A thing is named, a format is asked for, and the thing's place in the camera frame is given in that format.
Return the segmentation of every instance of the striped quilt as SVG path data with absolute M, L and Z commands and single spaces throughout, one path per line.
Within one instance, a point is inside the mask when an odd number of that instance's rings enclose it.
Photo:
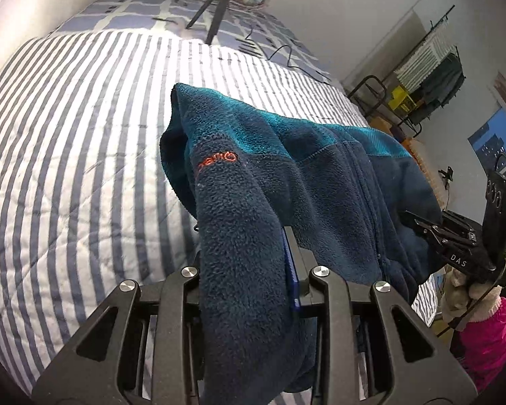
M 176 82 L 366 126 L 337 88 L 196 40 L 102 31 L 23 45 L 0 75 L 0 361 L 27 392 L 120 281 L 163 280 L 195 255 L 195 220 L 158 159 Z M 415 305 L 432 319 L 431 285 Z

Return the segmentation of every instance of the tripod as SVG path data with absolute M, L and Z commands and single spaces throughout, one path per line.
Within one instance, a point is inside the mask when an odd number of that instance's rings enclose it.
M 191 19 L 191 21 L 189 21 L 189 24 L 187 24 L 186 29 L 193 27 L 193 24 L 196 23 L 199 17 L 205 12 L 205 10 L 208 8 L 208 6 L 210 6 L 210 4 L 212 4 L 213 1 L 214 0 L 206 0 L 206 2 L 204 2 L 204 4 L 198 10 L 195 16 Z M 221 21 L 223 21 L 223 17 L 225 16 L 225 11 L 227 10 L 229 2 L 230 0 L 220 0 L 219 3 L 217 4 L 217 8 L 214 13 L 214 18 L 212 19 L 212 24 L 208 31 L 208 36 L 206 37 L 206 40 L 204 42 L 205 44 L 212 45 L 212 41 L 214 39 L 214 36 L 216 36 L 217 32 L 219 31 Z

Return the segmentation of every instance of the pink sleeve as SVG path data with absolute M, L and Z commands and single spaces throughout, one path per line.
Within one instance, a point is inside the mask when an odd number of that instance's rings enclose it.
M 460 333 L 465 348 L 465 370 L 478 391 L 484 390 L 506 363 L 506 299 L 485 321 L 468 323 Z

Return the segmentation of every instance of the person's hand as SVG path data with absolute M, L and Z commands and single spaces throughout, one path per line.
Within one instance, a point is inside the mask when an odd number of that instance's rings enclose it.
M 491 288 L 491 283 L 473 283 L 467 287 L 467 276 L 457 269 L 446 273 L 444 283 L 444 295 L 440 302 L 443 319 L 450 323 L 454 318 L 462 316 L 469 302 L 475 303 L 483 294 Z M 478 306 L 460 323 L 457 330 L 462 331 L 468 322 L 479 322 L 491 318 L 500 308 L 501 287 L 493 288 Z

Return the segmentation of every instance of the bed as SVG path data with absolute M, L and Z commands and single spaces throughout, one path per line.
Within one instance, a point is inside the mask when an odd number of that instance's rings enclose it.
M 284 116 L 367 126 L 276 18 L 230 10 L 207 46 L 210 13 L 184 29 L 200 5 L 99 0 L 25 43 L 0 73 L 0 362 L 27 393 L 119 282 L 163 280 L 199 249 L 159 161 L 176 82 Z M 433 278 L 413 307 L 431 324 Z

